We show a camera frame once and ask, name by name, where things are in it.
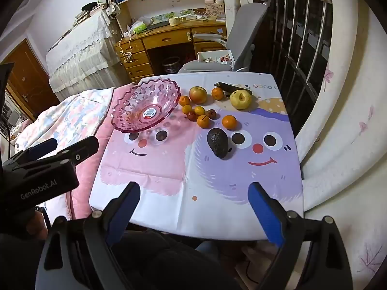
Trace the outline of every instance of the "pink glass bowl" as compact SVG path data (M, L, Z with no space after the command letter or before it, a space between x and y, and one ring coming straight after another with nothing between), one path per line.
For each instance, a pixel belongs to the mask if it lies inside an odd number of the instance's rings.
M180 88L169 78L143 82L118 99L110 115L112 125L124 133L147 130L169 116L176 108L180 95Z

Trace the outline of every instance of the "mug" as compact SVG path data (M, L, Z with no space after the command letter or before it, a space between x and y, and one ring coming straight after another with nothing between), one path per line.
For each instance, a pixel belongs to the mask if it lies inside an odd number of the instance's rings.
M171 26L177 26L180 24L180 18L179 17L172 17L169 19Z

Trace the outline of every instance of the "floral blanket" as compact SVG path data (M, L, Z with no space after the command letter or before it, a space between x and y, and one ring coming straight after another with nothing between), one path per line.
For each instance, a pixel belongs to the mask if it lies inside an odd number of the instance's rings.
M86 90L67 97L59 105L42 112L18 136L15 153L55 138L58 147L45 157L96 133L109 109L114 88Z

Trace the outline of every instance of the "chair armrest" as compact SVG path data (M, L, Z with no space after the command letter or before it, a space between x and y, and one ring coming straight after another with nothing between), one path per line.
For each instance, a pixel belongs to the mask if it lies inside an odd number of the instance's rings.
M183 65L183 69L190 72L223 72L231 71L231 66L228 64L220 64L216 62L198 62L191 61Z
M215 41L219 42L223 46L226 46L226 42L222 39L222 35L217 34L194 34L193 37L203 39L203 40L209 40L209 41Z

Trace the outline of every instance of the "office chair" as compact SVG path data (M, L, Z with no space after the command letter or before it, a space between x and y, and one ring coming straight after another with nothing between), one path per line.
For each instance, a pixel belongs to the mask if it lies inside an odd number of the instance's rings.
M257 30L270 6L271 0L261 0L264 3L248 3L238 10L233 28L227 38L227 42L217 34L194 34L195 38L219 42L233 54L235 64L223 65L217 62L198 62L198 60L188 62L183 65L179 73L208 72L208 71L244 71L248 72L252 59L254 44L252 43Z

